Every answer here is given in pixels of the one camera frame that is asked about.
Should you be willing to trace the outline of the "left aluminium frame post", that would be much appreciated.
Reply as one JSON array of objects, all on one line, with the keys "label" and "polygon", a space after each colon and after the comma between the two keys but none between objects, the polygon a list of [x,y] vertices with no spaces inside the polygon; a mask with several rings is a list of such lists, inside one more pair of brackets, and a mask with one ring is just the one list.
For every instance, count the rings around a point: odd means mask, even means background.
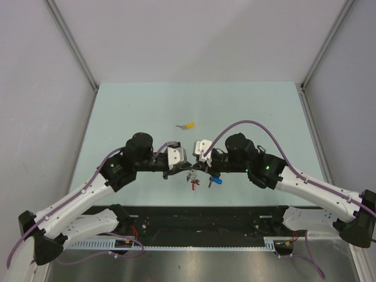
[{"label": "left aluminium frame post", "polygon": [[75,61],[77,62],[78,66],[80,67],[81,71],[83,72],[84,77],[86,78],[87,82],[89,83],[92,90],[96,93],[99,89],[99,85],[94,78],[89,66],[79,48],[79,45],[76,43],[76,40],[68,27],[56,1],[54,0],[43,0],[48,12],[50,13],[53,21],[55,22],[56,26],[58,27],[64,41],[66,42],[68,48],[70,49]]}]

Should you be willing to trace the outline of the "right aluminium frame post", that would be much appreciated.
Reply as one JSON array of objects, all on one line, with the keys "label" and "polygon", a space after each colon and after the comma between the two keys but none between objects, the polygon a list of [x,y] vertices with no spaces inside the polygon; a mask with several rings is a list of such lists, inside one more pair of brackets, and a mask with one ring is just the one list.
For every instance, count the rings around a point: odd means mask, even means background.
[{"label": "right aluminium frame post", "polygon": [[346,0],[344,1],[338,15],[335,17],[335,20],[328,31],[322,45],[319,48],[318,53],[316,54],[312,64],[310,65],[304,79],[300,83],[300,88],[305,91],[310,81],[312,80],[314,74],[316,73],[321,61],[324,59],[326,53],[328,52],[330,46],[335,40],[335,37],[339,33],[341,27],[343,26],[345,20],[349,16],[353,6],[357,3],[355,0]]}]

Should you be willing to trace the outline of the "aluminium frame post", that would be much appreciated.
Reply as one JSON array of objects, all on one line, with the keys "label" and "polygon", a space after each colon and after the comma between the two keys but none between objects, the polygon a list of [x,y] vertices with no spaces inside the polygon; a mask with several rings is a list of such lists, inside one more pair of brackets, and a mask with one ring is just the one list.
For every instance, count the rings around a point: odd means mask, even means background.
[{"label": "aluminium frame post", "polygon": [[79,48],[79,45],[76,43],[76,40],[68,27],[56,1],[54,0],[43,0],[48,12],[50,13],[53,21],[55,22],[56,26],[58,27],[64,41],[66,42],[68,48],[70,49],[75,61],[77,62],[78,66],[80,67],[81,71],[83,72],[84,77],[86,78],[87,82],[89,83],[92,90],[96,93],[99,89],[99,85],[94,78],[89,66]]},{"label": "aluminium frame post", "polygon": [[318,53],[316,54],[312,64],[310,65],[304,79],[300,83],[300,88],[305,91],[310,81],[312,80],[314,74],[316,73],[321,61],[324,59],[326,53],[328,52],[330,46],[335,40],[335,37],[339,33],[341,27],[343,26],[345,20],[349,16],[353,6],[357,3],[355,0],[346,0],[344,1],[338,15],[335,17],[335,20],[328,31],[322,45],[319,48]]}]

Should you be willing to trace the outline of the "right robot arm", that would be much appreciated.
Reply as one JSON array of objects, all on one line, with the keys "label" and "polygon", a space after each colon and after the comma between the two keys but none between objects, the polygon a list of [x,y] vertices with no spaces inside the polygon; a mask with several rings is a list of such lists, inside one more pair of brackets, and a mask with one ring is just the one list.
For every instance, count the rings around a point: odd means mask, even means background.
[{"label": "right robot arm", "polygon": [[300,197],[318,209],[299,210],[285,207],[271,221],[278,236],[290,230],[312,230],[338,234],[356,247],[369,248],[375,228],[375,193],[346,190],[310,177],[286,160],[266,153],[261,146],[246,139],[242,133],[225,141],[227,151],[220,153],[209,140],[194,144],[196,170],[220,177],[222,173],[246,173],[259,188],[278,190]]}]

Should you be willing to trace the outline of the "red handled key organizer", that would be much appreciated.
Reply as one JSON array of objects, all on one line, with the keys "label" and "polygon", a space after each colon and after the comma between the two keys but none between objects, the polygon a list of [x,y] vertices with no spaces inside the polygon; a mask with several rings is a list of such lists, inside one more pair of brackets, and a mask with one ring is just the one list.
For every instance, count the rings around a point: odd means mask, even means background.
[{"label": "red handled key organizer", "polygon": [[197,186],[200,186],[200,180],[197,177],[197,172],[193,169],[189,170],[186,181],[191,184],[192,191],[195,191]]}]

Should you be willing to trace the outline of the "yellow tagged key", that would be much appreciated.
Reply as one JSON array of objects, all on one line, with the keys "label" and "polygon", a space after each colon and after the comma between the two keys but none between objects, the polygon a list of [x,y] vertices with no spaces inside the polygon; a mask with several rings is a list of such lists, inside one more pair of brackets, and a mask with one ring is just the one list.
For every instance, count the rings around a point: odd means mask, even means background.
[{"label": "yellow tagged key", "polygon": [[188,124],[185,124],[185,125],[176,125],[176,127],[182,129],[182,130],[187,130],[187,129],[191,129],[193,127],[195,127],[195,123],[192,122],[192,123],[188,123]]}]

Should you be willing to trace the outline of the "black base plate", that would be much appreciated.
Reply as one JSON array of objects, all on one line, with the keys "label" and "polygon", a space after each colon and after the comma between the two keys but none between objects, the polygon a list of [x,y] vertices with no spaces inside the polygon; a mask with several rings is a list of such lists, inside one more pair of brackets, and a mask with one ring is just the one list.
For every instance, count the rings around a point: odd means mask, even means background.
[{"label": "black base plate", "polygon": [[251,236],[304,237],[280,219],[277,206],[122,206],[139,234],[154,231],[239,231]]}]

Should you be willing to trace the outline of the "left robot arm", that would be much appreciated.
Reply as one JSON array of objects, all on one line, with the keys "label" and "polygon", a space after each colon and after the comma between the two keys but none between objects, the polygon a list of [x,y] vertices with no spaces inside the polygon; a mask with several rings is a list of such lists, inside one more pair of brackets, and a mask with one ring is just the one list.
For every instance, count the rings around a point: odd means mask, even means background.
[{"label": "left robot arm", "polygon": [[132,219],[119,204],[92,216],[82,214],[135,181],[138,172],[161,172],[167,179],[191,166],[179,142],[168,142],[154,152],[151,135],[134,134],[124,147],[110,152],[80,188],[37,213],[25,211],[18,217],[23,240],[33,238],[33,262],[50,263],[71,244],[97,234],[125,234]]}]

